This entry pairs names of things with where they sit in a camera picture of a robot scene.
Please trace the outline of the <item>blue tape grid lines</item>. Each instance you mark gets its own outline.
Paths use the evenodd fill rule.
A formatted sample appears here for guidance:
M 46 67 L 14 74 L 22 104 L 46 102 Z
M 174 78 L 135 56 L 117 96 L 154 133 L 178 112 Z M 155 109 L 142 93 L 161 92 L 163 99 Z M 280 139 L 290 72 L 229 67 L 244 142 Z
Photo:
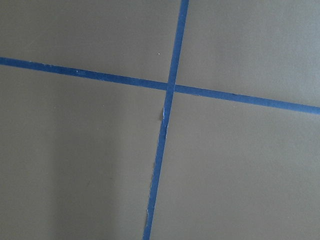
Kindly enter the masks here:
M 191 87 L 186 85 L 179 85 L 176 83 L 177 73 L 180 63 L 180 55 L 183 45 L 183 37 L 186 26 L 186 19 L 188 15 L 189 1 L 182 0 L 179 6 L 178 20 L 176 25 L 176 32 L 174 38 L 174 45 L 172 50 L 172 57 L 170 62 L 169 74 L 167 82 L 160 82 L 154 80 L 147 80 L 142 78 L 134 78 L 128 76 L 121 76 L 109 73 L 102 73 L 72 67 L 58 66 L 52 64 L 39 63 L 34 61 L 20 60 L 15 58 L 1 57 L 0 63 L 3 66 L 10 66 L 15 68 L 28 69 L 33 71 L 41 71 L 47 73 L 55 73 L 64 76 L 74 76 L 78 78 L 86 78 L 92 80 L 99 80 L 104 82 L 112 82 L 117 84 L 131 85 L 143 87 L 148 89 L 156 89 L 165 91 L 165 99 L 162 108 L 162 119 L 159 129 L 158 142 L 156 154 L 154 159 L 154 167 L 152 172 L 152 179 L 149 190 L 148 205 L 146 209 L 146 221 L 143 228 L 142 239 L 148 240 L 151 237 L 152 225 L 154 219 L 154 212 L 156 208 L 156 200 L 158 187 L 160 182 L 160 175 L 163 163 L 163 156 L 165 152 L 168 126 L 170 122 L 173 98 L 175 93 L 182 93 L 187 95 L 201 96 L 206 98 L 220 99 L 232 102 L 239 102 L 250 105 L 264 106 L 270 108 L 277 108 L 289 110 L 294 112 L 308 113 L 319 115 L 320 108 L 318 106 L 298 104 L 287 101 L 280 101 L 256 96 L 249 96 L 243 94 L 235 94 L 231 92 L 217 91 L 212 89 Z

